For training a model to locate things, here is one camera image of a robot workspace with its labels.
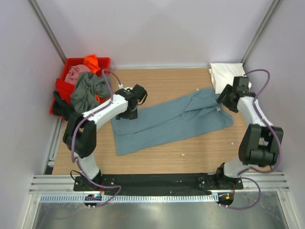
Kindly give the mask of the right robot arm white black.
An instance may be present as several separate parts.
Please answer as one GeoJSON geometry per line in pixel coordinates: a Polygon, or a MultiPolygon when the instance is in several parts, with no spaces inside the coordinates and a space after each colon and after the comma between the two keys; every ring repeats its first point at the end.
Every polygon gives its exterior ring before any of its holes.
{"type": "Polygon", "coordinates": [[[214,181],[221,189],[237,184],[240,175],[248,170],[261,172],[263,167],[275,168],[280,163],[284,131],[266,118],[257,95],[250,92],[248,86],[248,77],[236,76],[233,84],[227,84],[216,100],[230,111],[240,112],[247,124],[238,156],[216,170],[214,181]]]}

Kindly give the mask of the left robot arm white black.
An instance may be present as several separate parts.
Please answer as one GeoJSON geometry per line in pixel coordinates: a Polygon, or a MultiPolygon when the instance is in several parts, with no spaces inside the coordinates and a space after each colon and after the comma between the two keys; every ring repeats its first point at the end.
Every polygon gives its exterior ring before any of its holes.
{"type": "Polygon", "coordinates": [[[97,190],[102,184],[102,173],[96,165],[93,152],[97,146],[97,131],[115,118],[134,120],[138,117],[137,108],[148,94],[140,85],[123,87],[112,92],[110,99],[101,105],[84,112],[71,114],[63,135],[63,142],[71,151],[71,160],[77,163],[85,186],[97,190]]]}

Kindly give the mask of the blue-grey t-shirt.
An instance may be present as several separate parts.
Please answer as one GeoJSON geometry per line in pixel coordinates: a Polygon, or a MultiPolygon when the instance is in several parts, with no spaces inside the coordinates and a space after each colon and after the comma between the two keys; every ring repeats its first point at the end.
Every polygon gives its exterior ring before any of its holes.
{"type": "Polygon", "coordinates": [[[217,103],[212,88],[138,110],[134,120],[111,120],[116,154],[180,141],[233,125],[233,118],[217,103]]]}

